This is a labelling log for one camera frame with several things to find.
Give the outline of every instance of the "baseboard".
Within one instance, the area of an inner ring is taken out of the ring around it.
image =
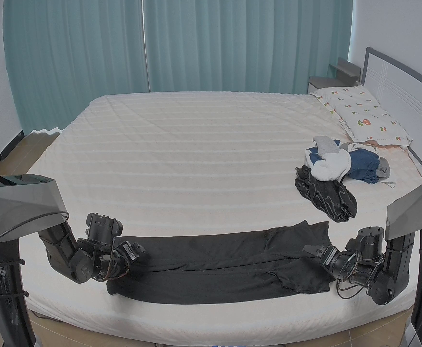
[[[11,142],[8,143],[8,145],[2,150],[0,153],[0,158],[4,160],[10,152],[15,148],[19,142],[21,142],[24,138],[24,132],[21,130],[21,132],[13,138]]]

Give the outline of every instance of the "nightstand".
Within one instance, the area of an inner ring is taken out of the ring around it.
[[[337,64],[330,64],[329,66],[336,72],[335,77],[309,77],[307,93],[323,87],[355,86],[360,78],[360,67],[346,59],[338,58]]]

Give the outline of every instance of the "curtain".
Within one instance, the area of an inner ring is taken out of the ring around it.
[[[143,0],[150,89],[306,93],[347,58],[352,0]]]
[[[3,26],[25,133],[63,129],[102,95],[148,92],[141,0],[5,0]]]

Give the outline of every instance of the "mattress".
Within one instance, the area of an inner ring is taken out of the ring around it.
[[[52,177],[85,237],[90,212],[115,217],[123,235],[222,234],[328,220],[294,186],[312,137],[347,140],[340,123],[311,95],[147,93],[104,96],[43,153],[29,173]],[[396,187],[346,178],[356,218],[330,220],[344,249],[360,228],[385,226],[386,207],[422,183],[400,147],[381,147]],[[408,309],[415,297],[418,246],[410,283],[390,304],[361,292],[233,304],[151,304],[111,296],[105,284],[78,285],[47,262],[37,234],[20,241],[30,309],[89,330],[169,345],[272,345],[318,338]]]

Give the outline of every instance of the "black pants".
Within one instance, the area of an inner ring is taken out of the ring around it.
[[[334,279],[305,245],[330,245],[328,222],[235,234],[135,237],[146,254],[110,294],[161,304],[215,304],[328,292]]]

